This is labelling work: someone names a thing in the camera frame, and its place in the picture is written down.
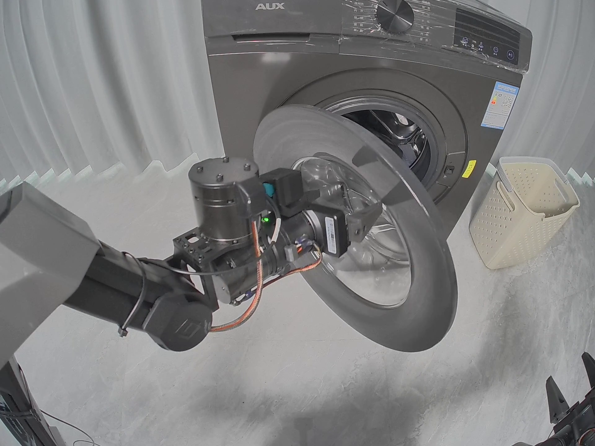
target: washing machine door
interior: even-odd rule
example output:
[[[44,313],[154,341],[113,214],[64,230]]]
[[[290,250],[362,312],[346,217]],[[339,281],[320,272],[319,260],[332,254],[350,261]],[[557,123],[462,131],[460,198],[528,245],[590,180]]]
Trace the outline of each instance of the washing machine door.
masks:
[[[262,173],[299,169],[306,189],[341,184],[325,203],[347,213],[382,203],[358,243],[302,273],[355,330],[404,352],[437,344],[455,317],[455,268],[432,198],[407,164],[355,122],[320,108],[283,106],[260,123],[254,160]]]

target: control knob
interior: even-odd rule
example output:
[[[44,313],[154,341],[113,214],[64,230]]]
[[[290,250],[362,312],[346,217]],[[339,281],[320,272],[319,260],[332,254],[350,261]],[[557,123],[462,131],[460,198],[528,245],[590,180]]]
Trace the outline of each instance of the control knob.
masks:
[[[376,20],[389,33],[405,33],[413,26],[413,9],[405,0],[381,0]]]

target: white laundry basket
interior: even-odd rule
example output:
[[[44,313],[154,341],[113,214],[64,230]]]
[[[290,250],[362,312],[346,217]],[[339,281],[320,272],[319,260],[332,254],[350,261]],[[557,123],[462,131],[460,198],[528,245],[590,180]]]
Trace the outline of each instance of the white laundry basket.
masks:
[[[484,264],[505,268],[537,256],[578,206],[551,160],[502,157],[469,231]]]

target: front-loading washing machine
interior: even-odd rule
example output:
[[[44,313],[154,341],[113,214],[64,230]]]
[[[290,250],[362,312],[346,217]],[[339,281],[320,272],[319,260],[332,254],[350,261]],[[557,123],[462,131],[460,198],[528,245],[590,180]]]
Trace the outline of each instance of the front-loading washing machine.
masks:
[[[348,211],[383,202],[365,240],[306,280],[379,343],[435,344],[456,310],[446,237],[506,125],[530,31],[478,0],[202,0],[202,13],[226,154],[346,187]]]

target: gray marble floor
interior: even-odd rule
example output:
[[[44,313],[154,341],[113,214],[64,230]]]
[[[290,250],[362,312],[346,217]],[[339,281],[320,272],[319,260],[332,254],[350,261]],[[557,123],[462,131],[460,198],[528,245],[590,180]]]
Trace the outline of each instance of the gray marble floor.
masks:
[[[40,186],[103,241],[167,256],[171,238],[195,223],[192,162]],[[488,182],[449,238],[459,307],[427,352],[362,338],[294,277],[267,291],[241,329],[189,352],[166,352],[139,332],[121,339],[114,325],[59,308],[17,359],[41,408],[103,446],[533,444],[551,428],[547,376],[569,402],[588,388],[580,354],[595,354],[595,189],[576,185],[582,206],[540,257],[489,271],[468,232]],[[224,307],[215,320],[236,315]],[[84,439],[59,428],[70,442]]]

